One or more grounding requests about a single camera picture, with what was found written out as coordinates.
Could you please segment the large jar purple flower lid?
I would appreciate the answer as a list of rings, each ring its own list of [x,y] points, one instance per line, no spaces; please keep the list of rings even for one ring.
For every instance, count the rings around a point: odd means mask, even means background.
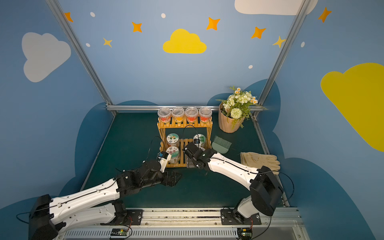
[[[178,164],[180,161],[180,150],[177,146],[170,146],[167,148],[166,152],[171,156],[169,160],[170,164]]]

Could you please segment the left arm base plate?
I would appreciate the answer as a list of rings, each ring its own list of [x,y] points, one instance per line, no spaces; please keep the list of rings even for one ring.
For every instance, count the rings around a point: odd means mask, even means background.
[[[116,212],[109,223],[101,223],[101,226],[139,226],[142,221],[143,210],[125,210]]]

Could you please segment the large jar red strawberry lid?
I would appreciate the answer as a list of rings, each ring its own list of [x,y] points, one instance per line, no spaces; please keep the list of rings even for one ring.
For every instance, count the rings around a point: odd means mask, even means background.
[[[196,168],[196,165],[194,164],[194,162],[189,158],[186,158],[186,164],[187,164],[187,168]]]

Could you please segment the large jar orange flower lid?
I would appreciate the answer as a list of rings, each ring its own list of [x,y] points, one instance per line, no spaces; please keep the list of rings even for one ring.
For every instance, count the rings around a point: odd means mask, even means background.
[[[176,133],[170,133],[166,137],[166,141],[169,147],[179,147],[180,146],[180,137]]]

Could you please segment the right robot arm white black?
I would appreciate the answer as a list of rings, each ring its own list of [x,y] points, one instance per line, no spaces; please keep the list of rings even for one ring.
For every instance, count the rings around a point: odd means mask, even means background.
[[[248,219],[256,213],[274,215],[284,189],[273,170],[266,166],[242,165],[213,149],[202,150],[194,143],[187,144],[183,152],[197,168],[222,174],[250,191],[250,196],[242,199],[233,210],[238,219]]]

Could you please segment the large jar green leaf lid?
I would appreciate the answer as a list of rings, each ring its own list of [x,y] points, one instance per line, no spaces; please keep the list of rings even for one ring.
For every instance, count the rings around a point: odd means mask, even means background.
[[[196,145],[198,148],[206,148],[206,143],[207,143],[207,138],[203,134],[196,134],[193,137],[193,143]]]

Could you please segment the small clear jar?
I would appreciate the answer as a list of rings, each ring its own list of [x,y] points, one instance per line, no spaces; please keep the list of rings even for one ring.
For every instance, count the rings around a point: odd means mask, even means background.
[[[172,111],[170,108],[160,108],[158,110],[158,117],[161,123],[169,123],[171,121]]]
[[[208,107],[200,108],[199,117],[200,117],[201,123],[208,123],[212,117],[212,110]]]
[[[182,107],[175,107],[172,109],[172,118],[175,123],[182,123],[184,121],[185,110]]]
[[[187,118],[188,123],[195,123],[198,119],[199,111],[195,107],[188,107],[185,110],[185,116]]]

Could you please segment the bamboo two-tier shelf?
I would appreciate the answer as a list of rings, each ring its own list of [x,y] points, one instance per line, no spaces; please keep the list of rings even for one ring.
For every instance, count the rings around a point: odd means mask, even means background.
[[[170,133],[176,133],[180,137],[180,161],[178,164],[167,164],[167,168],[186,168],[186,155],[183,152],[183,148],[188,144],[193,142],[193,137],[196,134],[203,134],[207,138],[206,149],[211,147],[211,134],[213,129],[212,118],[208,123],[201,123],[200,117],[198,117],[195,123],[188,123],[187,118],[184,116],[184,121],[182,123],[175,123],[171,117],[171,121],[167,124],[161,123],[158,118],[157,127],[159,130],[160,137],[162,138],[162,143],[160,151],[166,152],[169,147],[166,141],[166,137]]]

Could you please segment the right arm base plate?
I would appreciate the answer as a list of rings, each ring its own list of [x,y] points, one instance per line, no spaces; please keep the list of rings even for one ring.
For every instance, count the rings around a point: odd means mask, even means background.
[[[223,208],[220,210],[221,223],[224,226],[240,226],[240,225],[261,225],[261,217],[259,213],[252,215],[249,218],[243,217],[237,213],[234,209]]]

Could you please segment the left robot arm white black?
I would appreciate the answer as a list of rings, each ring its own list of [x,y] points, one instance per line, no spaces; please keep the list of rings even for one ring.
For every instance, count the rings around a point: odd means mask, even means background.
[[[141,189],[162,184],[174,187],[182,174],[166,171],[159,161],[147,161],[93,188],[64,197],[43,195],[29,213],[29,240],[52,240],[68,226],[65,220],[96,205],[134,195]]]

